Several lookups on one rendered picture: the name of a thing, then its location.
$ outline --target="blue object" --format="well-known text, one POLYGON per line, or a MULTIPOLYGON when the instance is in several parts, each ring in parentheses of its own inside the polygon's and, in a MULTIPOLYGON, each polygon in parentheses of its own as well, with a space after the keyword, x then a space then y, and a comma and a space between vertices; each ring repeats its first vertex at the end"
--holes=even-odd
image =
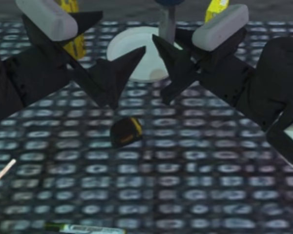
POLYGON ((155 0, 162 6, 176 6, 184 2, 184 0, 155 0))

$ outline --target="green and white tube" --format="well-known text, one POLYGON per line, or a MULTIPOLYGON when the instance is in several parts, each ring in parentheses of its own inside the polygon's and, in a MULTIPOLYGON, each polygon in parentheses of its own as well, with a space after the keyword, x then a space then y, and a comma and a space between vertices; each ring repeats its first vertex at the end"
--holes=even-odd
POLYGON ((67 234, 126 234, 125 230, 118 228, 103 228, 61 223, 46 223, 44 229, 46 231, 67 234))

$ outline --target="white plate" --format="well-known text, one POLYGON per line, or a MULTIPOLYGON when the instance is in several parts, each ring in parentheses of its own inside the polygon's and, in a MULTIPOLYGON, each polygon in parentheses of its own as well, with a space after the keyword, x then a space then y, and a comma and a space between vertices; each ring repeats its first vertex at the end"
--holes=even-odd
POLYGON ((108 45, 107 59, 111 61, 134 49, 146 46, 146 54, 131 74, 130 80, 135 82, 156 82, 166 79, 168 72, 153 43, 153 34, 158 36, 158 28, 137 27, 121 32, 108 45))

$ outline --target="white straw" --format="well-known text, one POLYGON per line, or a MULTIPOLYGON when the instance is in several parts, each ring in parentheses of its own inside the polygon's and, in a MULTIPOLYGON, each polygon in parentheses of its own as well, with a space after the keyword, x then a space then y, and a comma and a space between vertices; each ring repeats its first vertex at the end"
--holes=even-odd
POLYGON ((15 159, 12 159, 3 170, 0 172, 0 179, 11 169, 11 167, 16 163, 15 159))

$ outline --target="yellow bottle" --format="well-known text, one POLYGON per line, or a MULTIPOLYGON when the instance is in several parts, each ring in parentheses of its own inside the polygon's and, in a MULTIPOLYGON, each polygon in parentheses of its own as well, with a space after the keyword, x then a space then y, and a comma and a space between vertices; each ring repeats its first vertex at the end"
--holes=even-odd
MULTIPOLYGON (((79 12, 77 0, 56 0, 56 2, 66 12, 79 12)), ((64 48, 74 59, 83 58, 86 55, 84 36, 80 35, 79 37, 75 38, 74 41, 67 44, 64 48)))
POLYGON ((215 15, 225 10, 229 5, 229 0, 211 0, 205 15, 205 23, 210 21, 215 15))

